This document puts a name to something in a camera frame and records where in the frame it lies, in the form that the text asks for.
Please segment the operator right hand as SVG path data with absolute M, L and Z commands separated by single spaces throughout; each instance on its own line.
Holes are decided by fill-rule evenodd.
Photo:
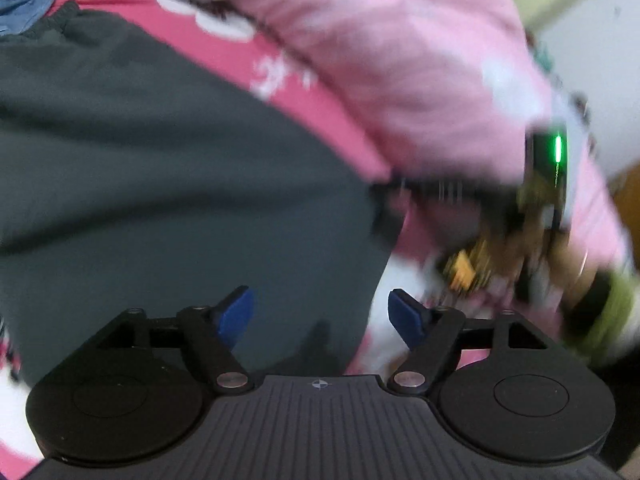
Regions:
M 590 259 L 587 249 L 570 246 L 564 231 L 544 234 L 542 256 L 549 269 L 549 280 L 561 294 L 563 314 L 591 312 L 600 315 L 612 290 L 612 273 Z

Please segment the right forearm fuzzy sleeve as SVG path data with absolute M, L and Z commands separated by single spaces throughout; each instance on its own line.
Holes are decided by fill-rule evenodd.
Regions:
M 563 312 L 567 348 L 594 367 L 612 364 L 639 348 L 639 277 L 598 271 L 585 296 Z

